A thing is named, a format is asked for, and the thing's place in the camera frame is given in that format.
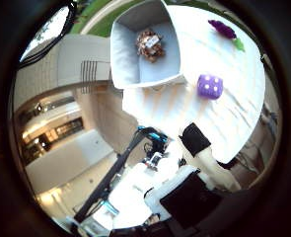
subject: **grass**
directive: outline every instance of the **grass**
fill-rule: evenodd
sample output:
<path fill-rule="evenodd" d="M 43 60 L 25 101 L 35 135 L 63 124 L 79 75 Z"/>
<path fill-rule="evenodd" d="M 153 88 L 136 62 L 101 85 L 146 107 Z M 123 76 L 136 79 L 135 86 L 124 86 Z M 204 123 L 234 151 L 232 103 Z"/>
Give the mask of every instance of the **grass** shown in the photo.
<path fill-rule="evenodd" d="M 93 1 L 82 14 L 78 17 L 78 23 L 74 24 L 70 31 L 70 34 L 79 34 L 81 30 L 85 27 L 88 21 L 103 7 L 107 5 L 111 0 L 95 0 Z"/>
<path fill-rule="evenodd" d="M 134 0 L 116 8 L 111 13 L 103 17 L 97 24 L 95 24 L 88 32 L 89 35 L 108 38 L 114 20 L 133 5 L 142 2 L 143 0 Z"/>

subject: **wall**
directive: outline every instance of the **wall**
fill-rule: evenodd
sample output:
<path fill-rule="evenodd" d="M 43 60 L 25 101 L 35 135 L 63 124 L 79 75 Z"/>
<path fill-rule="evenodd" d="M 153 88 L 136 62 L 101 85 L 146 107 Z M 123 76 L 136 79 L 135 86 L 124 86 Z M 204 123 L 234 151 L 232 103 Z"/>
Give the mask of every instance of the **wall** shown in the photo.
<path fill-rule="evenodd" d="M 36 194 L 66 184 L 112 153 L 96 130 L 90 130 L 36 159 L 26 172 Z"/>
<path fill-rule="evenodd" d="M 17 72 L 15 111 L 27 100 L 57 87 L 79 83 L 83 60 L 98 63 L 96 80 L 109 79 L 109 39 L 67 35 L 42 60 Z"/>

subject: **purple toy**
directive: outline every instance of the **purple toy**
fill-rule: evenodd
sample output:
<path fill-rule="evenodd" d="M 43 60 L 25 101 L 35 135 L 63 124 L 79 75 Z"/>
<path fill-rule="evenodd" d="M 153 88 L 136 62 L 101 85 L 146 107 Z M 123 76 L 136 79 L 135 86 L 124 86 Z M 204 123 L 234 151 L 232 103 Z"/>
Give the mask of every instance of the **purple toy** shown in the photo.
<path fill-rule="evenodd" d="M 200 75 L 197 81 L 197 94 L 211 100 L 218 99 L 223 92 L 223 80 L 213 75 Z"/>

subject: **white table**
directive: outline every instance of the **white table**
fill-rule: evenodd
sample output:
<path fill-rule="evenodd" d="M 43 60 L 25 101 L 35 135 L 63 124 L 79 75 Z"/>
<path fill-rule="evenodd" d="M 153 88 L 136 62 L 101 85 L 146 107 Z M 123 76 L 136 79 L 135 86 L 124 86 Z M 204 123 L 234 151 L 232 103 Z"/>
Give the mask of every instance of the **white table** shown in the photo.
<path fill-rule="evenodd" d="M 212 143 L 214 158 L 226 164 L 247 142 L 260 115 L 265 76 L 259 50 L 247 34 L 216 14 L 185 6 L 169 6 L 168 10 L 179 38 L 181 71 L 187 82 L 166 85 L 159 91 L 126 89 L 122 107 L 140 124 L 155 126 L 171 138 L 177 138 L 180 128 L 194 121 Z M 246 52 L 221 37 L 208 20 L 232 27 Z M 196 95 L 196 81 L 203 73 L 224 80 L 218 100 Z"/>

